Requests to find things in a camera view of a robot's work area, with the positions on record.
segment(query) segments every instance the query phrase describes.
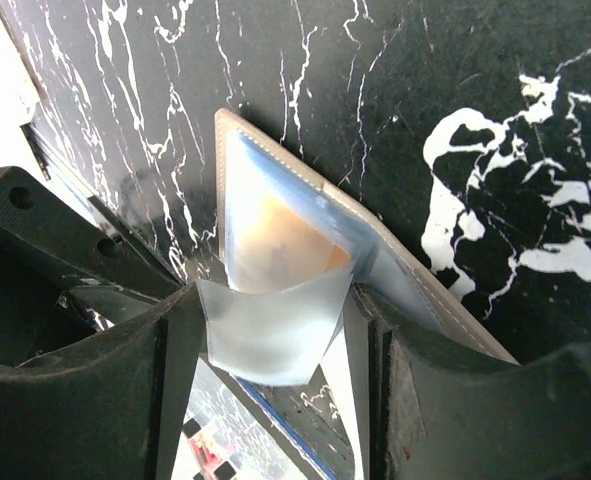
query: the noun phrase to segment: beige trim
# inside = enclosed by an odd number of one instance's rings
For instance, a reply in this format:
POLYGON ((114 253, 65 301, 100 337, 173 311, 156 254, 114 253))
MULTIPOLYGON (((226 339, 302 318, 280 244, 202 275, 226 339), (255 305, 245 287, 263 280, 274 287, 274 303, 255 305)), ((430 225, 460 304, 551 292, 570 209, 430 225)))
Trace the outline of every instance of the beige trim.
POLYGON ((455 297, 422 265, 386 228, 386 226, 363 205, 342 192, 304 162, 284 149, 264 132, 234 113, 221 109, 215 114, 217 141, 217 218, 219 231, 219 254, 224 261, 226 135, 235 130, 244 134, 275 161, 287 168, 307 185, 341 205, 362 221, 374 228, 380 239, 391 249, 405 267, 406 273, 415 280, 417 287, 431 303, 433 309, 446 323, 452 337, 458 342, 486 355, 515 363, 513 356, 457 301, 455 297))

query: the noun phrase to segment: blue strip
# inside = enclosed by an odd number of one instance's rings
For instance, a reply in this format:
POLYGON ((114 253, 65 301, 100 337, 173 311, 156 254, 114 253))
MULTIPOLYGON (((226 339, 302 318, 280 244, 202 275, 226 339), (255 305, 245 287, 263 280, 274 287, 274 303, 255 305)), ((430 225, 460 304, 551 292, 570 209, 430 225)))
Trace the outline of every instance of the blue strip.
POLYGON ((337 480, 335 474, 322 463, 322 460, 317 455, 315 455, 315 452, 313 452, 313 450, 311 450, 310 447, 304 443, 304 440, 302 440, 300 436, 295 433, 295 430, 293 430, 290 425, 288 425, 288 423, 286 423, 284 419, 279 416, 275 409, 270 406, 264 397, 262 397, 250 383, 248 383, 246 380, 242 380, 241 378, 236 377, 235 379, 239 382, 242 388, 246 390, 246 393, 253 397, 253 399, 262 406, 264 411, 266 411, 277 423, 281 425, 286 434, 291 437, 291 439, 297 445, 299 445, 302 450, 304 450, 306 456, 317 466, 317 468, 319 468, 324 473, 324 475, 326 475, 327 478, 331 480, 337 480))

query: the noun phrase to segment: screw hole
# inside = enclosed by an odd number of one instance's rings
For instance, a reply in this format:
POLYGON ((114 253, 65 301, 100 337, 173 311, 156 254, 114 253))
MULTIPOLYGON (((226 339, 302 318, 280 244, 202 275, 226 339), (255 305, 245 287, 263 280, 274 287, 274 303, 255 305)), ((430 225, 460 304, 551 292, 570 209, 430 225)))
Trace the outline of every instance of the screw hole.
POLYGON ((8 199, 20 210, 28 210, 35 205, 33 194, 24 187, 13 187, 8 194, 8 199))
POLYGON ((115 243, 111 238, 102 238, 97 242, 97 251, 107 258, 117 258, 119 256, 119 243, 115 243))

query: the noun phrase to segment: beige border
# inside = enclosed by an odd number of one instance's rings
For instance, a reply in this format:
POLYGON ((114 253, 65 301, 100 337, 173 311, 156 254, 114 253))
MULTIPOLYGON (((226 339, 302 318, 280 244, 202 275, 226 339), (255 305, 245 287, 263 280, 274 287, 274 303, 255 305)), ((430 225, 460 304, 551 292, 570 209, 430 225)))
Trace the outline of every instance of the beige border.
POLYGON ((284 149, 261 130, 234 113, 221 109, 215 114, 217 142, 217 221, 219 233, 219 255, 224 261, 226 238, 225 226, 225 179, 226 179, 226 135, 235 130, 244 134, 275 161, 287 168, 307 185, 324 194, 335 203, 370 225, 380 239, 402 262, 406 273, 415 280, 424 298, 446 323, 452 337, 460 343, 486 355, 515 363, 513 356, 457 301, 455 297, 422 265, 384 226, 384 224, 363 205, 342 192, 304 162, 284 149))

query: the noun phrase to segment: black marble surface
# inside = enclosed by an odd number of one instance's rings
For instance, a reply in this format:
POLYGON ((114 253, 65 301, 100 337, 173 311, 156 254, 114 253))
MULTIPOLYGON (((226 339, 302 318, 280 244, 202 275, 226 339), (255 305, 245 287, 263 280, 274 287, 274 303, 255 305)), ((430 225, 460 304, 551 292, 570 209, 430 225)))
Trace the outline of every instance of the black marble surface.
POLYGON ((0 0, 34 128, 180 278, 213 114, 362 201, 520 361, 591 341, 591 2, 0 0))

